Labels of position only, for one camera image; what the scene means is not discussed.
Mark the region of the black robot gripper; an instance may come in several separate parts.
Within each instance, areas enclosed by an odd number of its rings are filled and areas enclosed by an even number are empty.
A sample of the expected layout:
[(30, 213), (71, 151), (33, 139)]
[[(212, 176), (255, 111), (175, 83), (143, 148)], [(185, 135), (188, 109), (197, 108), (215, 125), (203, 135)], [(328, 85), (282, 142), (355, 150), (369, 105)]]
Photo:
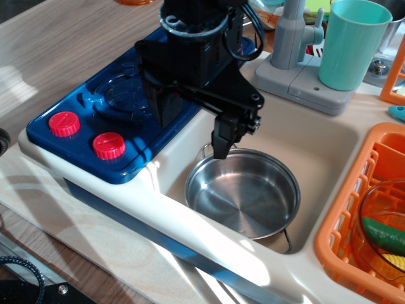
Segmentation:
[(165, 42), (144, 39), (135, 43), (146, 101), (161, 128), (182, 109), (183, 99), (216, 115), (211, 134), (214, 159), (225, 159), (243, 133), (259, 127), (258, 111), (264, 99), (240, 74), (239, 64), (252, 61), (263, 46), (242, 52), (244, 17), (248, 17), (261, 42), (264, 30), (255, 12), (214, 13), (198, 17), (162, 12)]

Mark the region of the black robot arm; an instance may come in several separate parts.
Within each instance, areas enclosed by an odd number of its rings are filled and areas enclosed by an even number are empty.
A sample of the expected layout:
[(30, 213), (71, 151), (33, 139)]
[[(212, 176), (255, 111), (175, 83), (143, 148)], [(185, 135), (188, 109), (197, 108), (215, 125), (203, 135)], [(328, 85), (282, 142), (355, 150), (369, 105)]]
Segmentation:
[(215, 115), (214, 157), (227, 157), (233, 144), (259, 127), (262, 95), (241, 75), (239, 65), (262, 52), (242, 52), (243, 19), (250, 19), (261, 41), (264, 30), (247, 1), (165, 1), (159, 12), (166, 42), (141, 40), (144, 95), (162, 127), (177, 115), (183, 100)]

